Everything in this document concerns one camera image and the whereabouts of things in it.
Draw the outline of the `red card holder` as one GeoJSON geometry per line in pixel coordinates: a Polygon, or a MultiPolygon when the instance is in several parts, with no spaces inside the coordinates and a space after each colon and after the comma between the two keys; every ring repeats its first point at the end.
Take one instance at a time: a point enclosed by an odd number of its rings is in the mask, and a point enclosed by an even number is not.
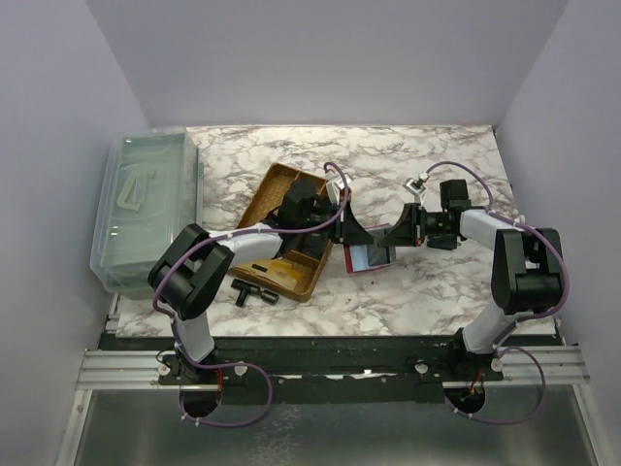
{"type": "Polygon", "coordinates": [[[345,246],[343,255],[348,274],[374,271],[390,266],[396,261],[395,247],[379,247],[377,242],[391,229],[390,224],[376,225],[368,232],[376,240],[372,245],[345,246]]]}

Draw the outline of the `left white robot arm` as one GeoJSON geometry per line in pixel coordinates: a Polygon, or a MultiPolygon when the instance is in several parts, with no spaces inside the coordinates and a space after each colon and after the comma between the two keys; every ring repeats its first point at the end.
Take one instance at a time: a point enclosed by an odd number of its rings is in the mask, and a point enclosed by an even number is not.
{"type": "Polygon", "coordinates": [[[305,179],[294,181],[280,205],[250,227],[210,233],[196,223],[185,226],[147,277],[153,308],[171,321],[178,352],[196,364],[213,352],[207,308],[230,269],[280,258],[312,234],[347,246],[375,241],[354,217],[348,192],[335,204],[305,179]]]}

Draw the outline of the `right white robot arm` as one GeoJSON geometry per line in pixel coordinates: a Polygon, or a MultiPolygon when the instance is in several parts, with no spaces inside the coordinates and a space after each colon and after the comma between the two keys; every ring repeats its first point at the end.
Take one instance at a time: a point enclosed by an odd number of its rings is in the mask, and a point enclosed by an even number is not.
{"type": "Polygon", "coordinates": [[[543,316],[567,298],[567,267],[554,229],[534,229],[503,221],[472,204],[467,183],[440,185],[441,209],[429,212],[418,203],[404,206],[397,223],[378,241],[381,247],[455,250],[474,240],[493,252],[492,301],[457,338],[464,351],[490,354],[516,326],[543,316]]]}

